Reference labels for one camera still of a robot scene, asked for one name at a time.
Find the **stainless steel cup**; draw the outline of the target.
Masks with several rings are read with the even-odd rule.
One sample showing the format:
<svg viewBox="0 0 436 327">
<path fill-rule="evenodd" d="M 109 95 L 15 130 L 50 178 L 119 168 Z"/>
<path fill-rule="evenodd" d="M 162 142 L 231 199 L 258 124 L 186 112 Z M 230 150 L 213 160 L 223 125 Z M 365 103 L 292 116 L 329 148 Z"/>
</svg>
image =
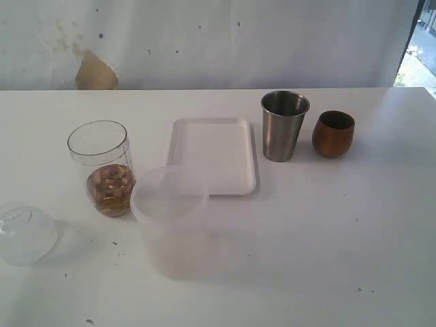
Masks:
<svg viewBox="0 0 436 327">
<path fill-rule="evenodd" d="M 309 100 L 292 91 L 272 91 L 263 96 L 263 154 L 274 162 L 288 161 L 294 152 Z"/>
</svg>

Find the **clear plastic shaker cup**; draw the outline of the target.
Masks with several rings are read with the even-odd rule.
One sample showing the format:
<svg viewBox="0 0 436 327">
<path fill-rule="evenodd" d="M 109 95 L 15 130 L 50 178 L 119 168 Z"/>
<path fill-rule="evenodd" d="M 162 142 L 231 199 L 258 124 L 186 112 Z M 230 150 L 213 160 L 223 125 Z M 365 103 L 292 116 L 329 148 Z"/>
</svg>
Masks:
<svg viewBox="0 0 436 327">
<path fill-rule="evenodd" d="M 128 166 L 136 179 L 128 133 L 125 126 L 119 122 L 99 120 L 85 123 L 72 131 L 67 139 L 67 147 L 86 194 L 88 176 L 103 166 Z"/>
</svg>

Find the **brown wooden cup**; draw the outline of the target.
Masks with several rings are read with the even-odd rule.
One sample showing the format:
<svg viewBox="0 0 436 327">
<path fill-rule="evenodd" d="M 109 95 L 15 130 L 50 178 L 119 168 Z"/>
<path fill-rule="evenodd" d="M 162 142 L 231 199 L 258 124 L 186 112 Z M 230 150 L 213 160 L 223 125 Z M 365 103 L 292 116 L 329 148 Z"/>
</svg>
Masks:
<svg viewBox="0 0 436 327">
<path fill-rule="evenodd" d="M 329 110 L 320 114 L 312 135 L 315 151 L 327 158 L 338 158 L 350 149 L 355 120 L 345 112 Z"/>
</svg>

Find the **clear domed shaker lid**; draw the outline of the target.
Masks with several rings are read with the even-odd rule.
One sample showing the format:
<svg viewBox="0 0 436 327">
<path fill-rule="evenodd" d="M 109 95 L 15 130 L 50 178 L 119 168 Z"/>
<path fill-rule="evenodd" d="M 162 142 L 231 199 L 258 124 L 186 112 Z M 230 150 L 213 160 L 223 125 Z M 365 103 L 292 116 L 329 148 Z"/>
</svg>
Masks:
<svg viewBox="0 0 436 327">
<path fill-rule="evenodd" d="M 1 260 L 12 266 L 31 265 L 55 246 L 59 229 L 43 210 L 8 202 L 1 205 Z"/>
</svg>

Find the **white rectangular tray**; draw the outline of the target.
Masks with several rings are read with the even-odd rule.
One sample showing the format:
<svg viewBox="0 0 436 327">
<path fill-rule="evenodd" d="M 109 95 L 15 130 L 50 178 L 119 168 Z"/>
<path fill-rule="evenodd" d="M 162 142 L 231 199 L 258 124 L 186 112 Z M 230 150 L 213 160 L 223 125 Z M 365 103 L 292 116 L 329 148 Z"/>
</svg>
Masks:
<svg viewBox="0 0 436 327">
<path fill-rule="evenodd" d="M 188 166 L 212 196 L 246 196 L 256 188 L 251 126 L 245 119 L 179 119 L 166 164 Z"/>
</svg>

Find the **translucent plastic tub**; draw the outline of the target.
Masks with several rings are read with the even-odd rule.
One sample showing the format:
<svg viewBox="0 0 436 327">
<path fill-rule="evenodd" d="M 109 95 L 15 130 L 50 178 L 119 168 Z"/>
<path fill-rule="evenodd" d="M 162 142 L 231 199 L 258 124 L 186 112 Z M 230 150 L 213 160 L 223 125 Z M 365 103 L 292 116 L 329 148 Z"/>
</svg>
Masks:
<svg viewBox="0 0 436 327">
<path fill-rule="evenodd" d="M 133 188 L 131 211 L 151 266 L 169 279 L 192 279 L 206 257 L 204 180 L 191 168 L 163 166 L 144 173 Z"/>
</svg>

